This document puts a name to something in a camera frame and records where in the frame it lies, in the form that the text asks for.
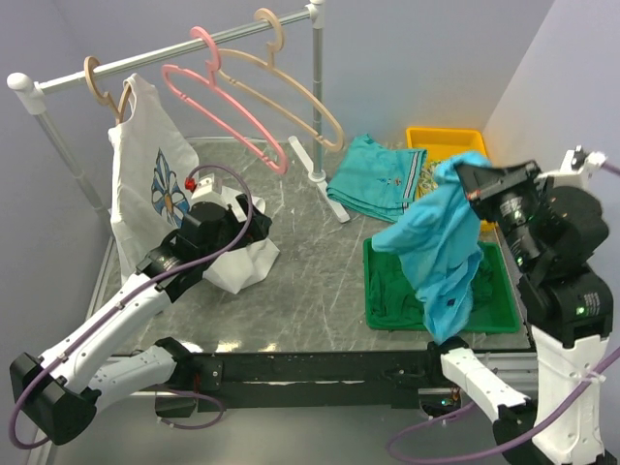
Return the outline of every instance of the rack pole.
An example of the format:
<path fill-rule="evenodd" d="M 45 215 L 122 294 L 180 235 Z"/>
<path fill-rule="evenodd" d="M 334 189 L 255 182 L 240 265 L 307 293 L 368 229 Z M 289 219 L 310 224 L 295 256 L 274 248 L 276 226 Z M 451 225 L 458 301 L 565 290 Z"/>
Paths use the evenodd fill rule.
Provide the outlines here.
<path fill-rule="evenodd" d="M 282 24 L 291 24 L 304 19 L 309 19 L 310 17 L 311 11 L 308 7 L 306 7 L 301 11 L 279 16 L 278 19 Z M 266 31 L 270 28 L 271 25 L 267 21 L 261 20 L 245 24 L 243 26 L 238 26 L 227 31 L 218 32 L 213 34 L 212 37 L 216 44 L 223 44 L 241 37 Z M 112 63 L 107 63 L 106 65 L 100 65 L 94 70 L 94 78 L 104 78 L 107 76 L 125 73 L 141 66 L 164 61 L 169 58 L 191 53 L 192 51 L 203 48 L 206 48 L 206 45 L 202 39 L 195 39 L 193 41 L 184 42 L 175 46 L 168 46 L 166 48 L 149 51 L 141 55 L 114 61 Z M 97 212 L 101 218 L 104 223 L 104 227 L 109 233 L 111 233 L 108 210 L 104 207 L 99 194 L 97 194 L 94 186 L 79 165 L 76 157 L 69 148 L 69 145 L 65 142 L 60 131 L 58 131 L 56 126 L 53 124 L 51 116 L 47 113 L 45 101 L 46 95 L 70 89 L 85 83 L 86 78 L 84 71 L 73 73 L 72 75 L 67 75 L 64 77 L 58 77 L 47 82 L 34 82 L 29 76 L 22 73 L 13 73 L 7 78 L 7 85 L 9 88 L 16 93 L 26 110 L 35 117 L 41 128 L 46 133 L 47 138 L 58 152 L 58 155 L 67 168 L 69 168 L 69 171 L 76 180 L 76 183 L 82 193 L 86 196 L 95 212 Z"/>
<path fill-rule="evenodd" d="M 278 16 L 281 24 L 292 24 L 308 18 L 310 18 L 310 11 L 307 8 L 289 15 Z M 251 22 L 243 26 L 238 26 L 227 31 L 215 33 L 211 37 L 215 41 L 215 44 L 223 44 L 225 42 L 234 41 L 235 39 L 240 39 L 241 37 L 251 36 L 258 32 L 266 31 L 267 29 L 271 29 L 271 25 L 267 21 L 261 20 Z M 147 53 L 143 53 L 141 55 L 100 65 L 95 68 L 93 76 L 95 79 L 99 79 L 117 75 L 119 73 L 125 73 L 134 70 L 135 68 L 164 61 L 169 58 L 191 53 L 192 51 L 201 50 L 203 48 L 206 48 L 204 41 L 202 39 L 194 39 L 175 46 L 167 46 L 158 50 L 148 51 Z M 84 71 L 79 71 L 77 73 L 73 73 L 72 75 L 58 77 L 47 82 L 39 82 L 37 83 L 37 87 L 41 89 L 44 94 L 49 95 L 54 92 L 66 90 L 85 83 L 86 77 L 84 75 Z"/>
<path fill-rule="evenodd" d="M 323 101 L 323 28 L 321 29 L 312 29 L 312 48 L 313 48 L 313 82 L 312 82 L 312 93 L 317 98 L 319 102 Z M 312 127 L 320 136 L 323 134 L 322 132 L 322 115 L 321 112 L 314 108 L 313 110 L 313 121 Z M 323 170 L 323 147 L 321 143 L 313 139 L 312 142 L 312 152 L 314 159 L 314 168 L 313 173 L 317 177 L 325 176 L 325 172 Z"/>
<path fill-rule="evenodd" d="M 108 209 L 104 207 L 104 204 L 102 203 L 99 194 L 97 194 L 95 187 L 91 184 L 90 180 L 86 176 L 86 173 L 79 165 L 76 157 L 69 148 L 69 145 L 67 145 L 67 142 L 65 142 L 58 129 L 56 129 L 49 113 L 44 111 L 43 113 L 35 114 L 34 117 L 39 123 L 39 126 L 41 126 L 43 131 L 46 133 L 47 138 L 60 155 L 62 161 L 71 172 L 71 175 L 79 186 L 79 189 L 81 189 L 81 192 L 86 196 L 95 212 L 101 218 L 106 230 L 108 233 L 112 234 Z"/>

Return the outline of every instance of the graphic print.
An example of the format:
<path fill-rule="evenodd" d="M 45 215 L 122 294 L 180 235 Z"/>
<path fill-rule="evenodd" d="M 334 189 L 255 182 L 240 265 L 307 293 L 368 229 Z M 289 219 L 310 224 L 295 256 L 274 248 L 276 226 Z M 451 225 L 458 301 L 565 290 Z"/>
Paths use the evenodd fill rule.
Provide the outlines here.
<path fill-rule="evenodd" d="M 153 184 L 151 185 L 153 208 L 171 225 L 180 228 L 183 215 L 190 209 L 190 204 L 181 188 L 178 187 L 176 173 L 171 171 L 161 149 L 157 152 L 153 171 Z"/>

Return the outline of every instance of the garment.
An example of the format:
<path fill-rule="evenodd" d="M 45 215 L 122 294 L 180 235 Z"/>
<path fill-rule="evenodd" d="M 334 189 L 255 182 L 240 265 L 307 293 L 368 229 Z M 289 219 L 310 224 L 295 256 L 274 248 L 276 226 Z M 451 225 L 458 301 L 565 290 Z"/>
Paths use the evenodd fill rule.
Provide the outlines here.
<path fill-rule="evenodd" d="M 126 83 L 132 87 L 132 114 L 108 131 L 114 148 L 110 216 L 123 283 L 149 250 L 181 226 L 192 204 L 213 202 L 201 198 L 201 192 L 211 191 L 210 186 L 207 189 L 199 185 L 194 193 L 185 189 L 185 178 L 199 164 L 198 154 L 163 109 L 155 86 L 136 74 L 128 77 Z M 221 186 L 217 198 L 221 196 L 224 205 L 231 204 L 237 214 L 237 194 L 240 193 Z M 256 197 L 253 201 L 264 212 L 264 201 Z M 244 221 L 242 210 L 241 214 L 239 221 Z M 203 276 L 236 294 L 262 281 L 278 254 L 278 248 L 267 238 L 223 254 Z"/>
<path fill-rule="evenodd" d="M 367 134 L 355 138 L 327 196 L 364 215 L 394 223 L 414 201 L 426 150 L 389 150 Z"/>
<path fill-rule="evenodd" d="M 468 322 L 474 303 L 471 282 L 482 258 L 477 243 L 481 221 L 458 180 L 454 167 L 459 163 L 490 166 L 476 151 L 449 158 L 435 169 L 437 189 L 372 238 L 373 250 L 399 257 L 424 305 L 424 325 L 440 344 Z"/>
<path fill-rule="evenodd" d="M 372 265 L 369 266 L 368 277 L 369 307 L 366 313 L 368 325 L 374 329 L 424 329 L 424 305 L 416 298 L 416 291 L 403 274 L 398 257 L 374 252 L 369 260 L 372 261 Z M 489 258 L 484 255 L 472 281 L 474 294 L 472 312 L 490 315 L 494 311 L 491 307 L 492 281 L 493 267 Z"/>

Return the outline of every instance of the black metal frame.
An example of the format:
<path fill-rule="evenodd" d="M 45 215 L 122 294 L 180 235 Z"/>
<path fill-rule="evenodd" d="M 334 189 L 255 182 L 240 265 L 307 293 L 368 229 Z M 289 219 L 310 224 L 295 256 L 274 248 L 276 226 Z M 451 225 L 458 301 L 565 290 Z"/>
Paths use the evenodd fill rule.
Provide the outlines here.
<path fill-rule="evenodd" d="M 426 351 L 192 354 L 191 363 L 199 367 L 200 391 L 217 396 L 227 408 L 390 405 L 417 409 L 418 389 L 453 386 L 442 375 L 433 346 L 429 344 Z M 176 388 L 192 390 L 194 380 Z M 200 402 L 199 411 L 213 410 L 213 405 Z"/>

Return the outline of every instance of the clothes hanger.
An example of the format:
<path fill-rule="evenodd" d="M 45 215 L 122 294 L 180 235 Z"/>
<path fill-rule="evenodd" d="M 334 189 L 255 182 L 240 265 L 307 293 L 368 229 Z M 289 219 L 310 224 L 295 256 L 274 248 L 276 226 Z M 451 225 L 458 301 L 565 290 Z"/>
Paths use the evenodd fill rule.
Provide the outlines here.
<path fill-rule="evenodd" d="M 164 81 L 166 82 L 166 85 L 168 86 L 168 88 L 172 91 L 174 95 L 176 95 L 183 102 L 188 104 L 190 107 L 198 110 L 205 116 L 209 117 L 222 129 L 232 134 L 235 139 L 237 139 L 239 142 L 245 145 L 248 149 L 254 152 L 254 154 L 257 157 L 259 157 L 261 160 L 263 160 L 267 164 L 267 166 L 270 167 L 272 170 L 274 170 L 278 174 L 284 174 L 285 172 L 287 172 L 287 169 L 289 168 L 289 158 L 284 153 L 284 150 L 282 149 L 280 144 L 277 142 L 277 140 L 273 138 L 271 133 L 263 126 L 263 124 L 261 124 L 261 122 L 258 119 L 256 119 L 256 117 L 252 113 L 250 113 L 250 111 L 248 111 L 242 104 L 240 104 L 237 100 L 235 100 L 233 97 L 227 94 L 224 90 L 218 87 L 217 82 L 215 80 L 215 73 L 222 66 L 222 58 L 220 56 L 220 52 L 217 46 L 215 45 L 215 42 L 213 41 L 213 39 L 211 39 L 211 36 L 199 26 L 193 27 L 192 30 L 190 31 L 190 35 L 194 39 L 198 39 L 198 38 L 202 39 L 206 43 L 206 45 L 209 47 L 209 49 L 211 50 L 213 61 L 206 60 L 206 70 L 207 70 L 208 79 L 206 77 L 199 75 L 198 73 L 192 70 L 179 68 L 176 65 L 164 65 L 162 67 L 162 72 L 164 74 Z M 248 141 L 238 131 L 236 131 L 231 126 L 229 126 L 227 123 L 222 121 L 211 111 L 204 108 L 202 105 L 200 105 L 199 103 L 197 103 L 196 101 L 188 97 L 186 94 L 178 90 L 176 86 L 174 86 L 174 84 L 172 83 L 170 75 L 182 75 L 182 76 L 185 76 L 186 78 L 195 80 L 196 82 L 204 85 L 209 90 L 214 92 L 216 95 L 222 98 L 226 103 L 228 103 L 234 109 L 239 111 L 241 115 L 243 115 L 246 119 L 248 119 L 250 123 L 252 123 L 252 125 L 255 126 L 263 134 L 264 138 L 267 140 L 269 145 L 271 145 L 275 149 L 276 154 L 278 156 L 279 165 L 278 163 L 274 162 L 269 157 L 267 157 L 263 153 L 262 150 L 260 150 L 254 143 Z"/>
<path fill-rule="evenodd" d="M 275 67 L 275 54 L 278 51 L 280 51 L 282 47 L 284 46 L 284 30 L 282 28 L 282 24 L 280 24 L 280 20 L 278 19 L 278 17 L 271 10 L 268 10 L 267 8 L 261 8 L 254 13 L 254 19 L 255 20 L 264 19 L 269 24 L 271 24 L 271 27 L 273 27 L 273 29 L 275 30 L 276 42 L 267 42 L 267 61 L 264 62 L 262 61 L 262 59 L 254 55 L 251 55 L 249 53 L 246 53 L 244 51 L 232 50 L 232 49 L 227 49 L 227 48 L 221 48 L 220 54 L 222 56 L 235 57 L 235 58 L 239 58 L 241 60 L 247 61 L 249 63 L 252 63 L 258 66 L 259 68 L 262 68 L 270 72 L 272 75 L 276 76 L 280 80 L 283 80 L 285 83 L 287 83 L 297 92 L 299 92 L 307 101 L 309 101 L 312 104 L 312 106 L 321 113 L 323 118 L 327 120 L 327 122 L 329 122 L 329 124 L 334 130 L 334 133 L 336 134 L 336 141 L 331 142 L 329 140 L 324 139 L 323 136 L 317 133 L 317 131 L 315 131 L 305 121 L 301 120 L 299 117 L 292 114 L 290 111 L 283 108 L 281 105 L 267 98 L 265 95 L 263 95 L 259 91 L 251 88 L 250 86 L 244 84 L 243 82 L 239 82 L 237 79 L 233 79 L 232 77 L 228 76 L 222 70 L 219 70 L 220 76 L 224 78 L 229 84 L 234 85 L 235 87 L 238 87 L 242 91 L 253 96 L 254 98 L 258 99 L 264 104 L 272 107 L 273 109 L 281 113 L 283 116 L 293 121 L 294 124 L 296 124 L 301 129 L 309 133 L 326 150 L 329 150 L 331 152 L 337 152 L 337 151 L 342 150 L 342 147 L 345 144 L 345 134 L 344 134 L 344 131 L 342 130 L 342 127 L 336 120 L 336 118 L 334 118 L 334 116 L 329 112 L 326 106 L 323 105 L 321 101 L 319 101 L 314 95 L 312 95 L 312 93 L 308 89 L 306 89 L 303 85 L 301 85 L 301 83 L 299 83 L 297 80 L 293 79 L 292 77 L 290 77 L 289 75 L 287 75 L 286 73 L 280 71 L 279 69 Z"/>
<path fill-rule="evenodd" d="M 116 125 L 119 125 L 123 122 L 125 118 L 125 108 L 127 107 L 127 103 L 129 102 L 129 96 L 132 94 L 132 87 L 129 84 L 125 84 L 123 88 L 123 93 L 120 95 L 120 100 L 118 101 L 118 105 L 112 99 L 112 96 L 109 92 L 104 92 L 103 94 L 99 91 L 97 86 L 95 85 L 95 79 L 93 78 L 93 70 L 97 68 L 101 63 L 94 56 L 87 56 L 84 60 L 84 74 L 86 75 L 86 85 L 88 86 L 88 90 L 93 94 L 97 102 L 99 102 L 104 107 L 109 107 L 114 114 L 114 119 L 116 120 Z"/>

